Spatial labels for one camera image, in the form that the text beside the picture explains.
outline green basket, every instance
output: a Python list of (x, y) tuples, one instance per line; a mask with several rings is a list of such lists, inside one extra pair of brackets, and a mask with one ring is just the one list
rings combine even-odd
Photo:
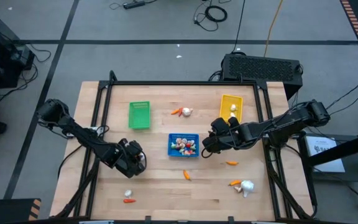
[(129, 123), (132, 129), (150, 128), (150, 102), (131, 102), (129, 103)]

